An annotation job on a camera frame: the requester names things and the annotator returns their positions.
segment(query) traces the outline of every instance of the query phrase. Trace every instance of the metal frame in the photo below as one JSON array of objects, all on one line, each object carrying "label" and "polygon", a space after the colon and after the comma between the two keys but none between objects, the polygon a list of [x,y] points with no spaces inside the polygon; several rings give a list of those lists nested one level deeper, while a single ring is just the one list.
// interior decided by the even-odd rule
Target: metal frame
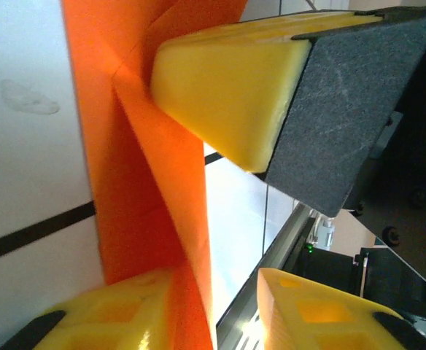
[{"label": "metal frame", "polygon": [[279,231],[268,252],[263,256],[251,276],[241,288],[228,310],[217,323],[219,350],[235,349],[257,312],[257,273],[259,268],[282,268],[294,248],[298,237],[309,220],[311,209],[299,203]]}]

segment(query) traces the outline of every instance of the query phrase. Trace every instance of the yellow plastic block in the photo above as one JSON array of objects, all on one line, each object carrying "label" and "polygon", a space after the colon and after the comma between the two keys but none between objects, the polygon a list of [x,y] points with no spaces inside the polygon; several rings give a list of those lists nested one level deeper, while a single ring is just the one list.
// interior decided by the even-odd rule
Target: yellow plastic block
[{"label": "yellow plastic block", "polygon": [[266,170],[311,43],[298,34],[381,20],[317,12],[220,26],[165,42],[156,104],[244,170]]},{"label": "yellow plastic block", "polygon": [[168,349],[171,277],[153,271],[54,306],[67,314],[35,349]]},{"label": "yellow plastic block", "polygon": [[402,350],[373,317],[393,310],[272,268],[258,272],[265,349]]}]

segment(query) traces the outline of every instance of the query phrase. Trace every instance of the cable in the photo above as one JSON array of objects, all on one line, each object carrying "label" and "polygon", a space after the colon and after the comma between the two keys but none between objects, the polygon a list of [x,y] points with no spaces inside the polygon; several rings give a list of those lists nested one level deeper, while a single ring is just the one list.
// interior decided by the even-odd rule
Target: cable
[{"label": "cable", "polygon": [[318,9],[315,7],[314,3],[310,0],[306,0],[306,3],[309,4],[310,8],[314,11],[318,11]]},{"label": "cable", "polygon": [[265,234],[266,234],[266,217],[268,215],[268,189],[269,185],[266,185],[266,196],[265,196],[265,222],[263,223],[263,240],[262,240],[262,256],[265,255]]},{"label": "cable", "polygon": [[317,211],[317,216],[315,217],[315,223],[314,223],[314,226],[312,227],[311,235],[309,236],[311,240],[309,243],[316,244],[318,225],[320,225],[320,221],[322,221],[322,218],[323,218],[323,214]]}]

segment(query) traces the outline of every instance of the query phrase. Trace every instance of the orange fold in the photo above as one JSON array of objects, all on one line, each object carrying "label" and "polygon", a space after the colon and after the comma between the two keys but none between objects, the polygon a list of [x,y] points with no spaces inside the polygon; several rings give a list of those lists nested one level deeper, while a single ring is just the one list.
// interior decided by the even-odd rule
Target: orange fold
[{"label": "orange fold", "polygon": [[106,282],[175,267],[175,349],[214,335],[203,145],[150,98],[166,39],[239,20],[246,0],[63,0]]}]

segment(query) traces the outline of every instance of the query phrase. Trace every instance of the dark gray foam pad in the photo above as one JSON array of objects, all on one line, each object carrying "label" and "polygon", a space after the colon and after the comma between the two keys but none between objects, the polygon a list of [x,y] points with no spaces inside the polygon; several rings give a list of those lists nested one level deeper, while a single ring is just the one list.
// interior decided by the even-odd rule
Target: dark gray foam pad
[{"label": "dark gray foam pad", "polygon": [[426,49],[426,17],[412,17],[302,38],[314,44],[267,183],[337,215]]}]

